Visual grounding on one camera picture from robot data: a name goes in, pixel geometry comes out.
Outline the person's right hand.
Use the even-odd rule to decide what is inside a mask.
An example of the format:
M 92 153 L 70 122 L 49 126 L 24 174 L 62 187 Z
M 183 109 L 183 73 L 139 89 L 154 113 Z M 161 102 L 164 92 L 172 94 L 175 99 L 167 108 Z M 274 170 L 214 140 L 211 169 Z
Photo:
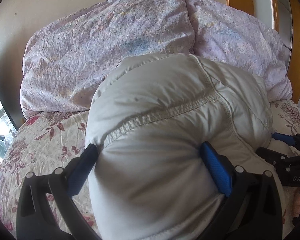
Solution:
M 292 216 L 298 218 L 300 216 L 300 188 L 298 187 L 294 193 Z

